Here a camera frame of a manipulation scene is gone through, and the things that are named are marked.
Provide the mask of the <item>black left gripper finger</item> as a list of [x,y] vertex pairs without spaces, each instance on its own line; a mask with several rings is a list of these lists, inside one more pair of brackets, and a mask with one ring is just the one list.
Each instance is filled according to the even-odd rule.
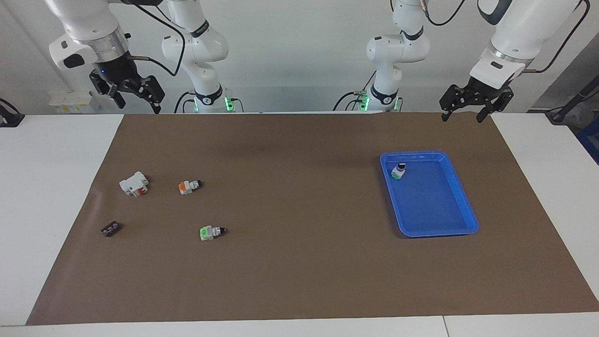
[[440,108],[443,111],[441,119],[447,122],[451,114],[464,107],[471,105],[472,88],[464,86],[463,88],[457,85],[451,85],[439,100]]
[[495,112],[502,112],[509,104],[513,96],[514,93],[511,89],[505,89],[494,102],[492,102],[489,98],[485,98],[483,108],[477,114],[477,122],[482,123],[488,117],[488,115]]

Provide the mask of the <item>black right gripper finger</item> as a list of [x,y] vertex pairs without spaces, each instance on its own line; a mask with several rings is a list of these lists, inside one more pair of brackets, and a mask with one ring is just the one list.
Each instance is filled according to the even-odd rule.
[[161,112],[161,103],[165,97],[161,85],[154,75],[148,77],[133,77],[123,81],[123,92],[131,93],[137,98],[150,104],[154,114]]
[[96,70],[91,71],[88,77],[98,94],[105,95],[112,99],[119,109],[123,109],[126,106],[126,102],[118,89],[118,85],[105,81]]

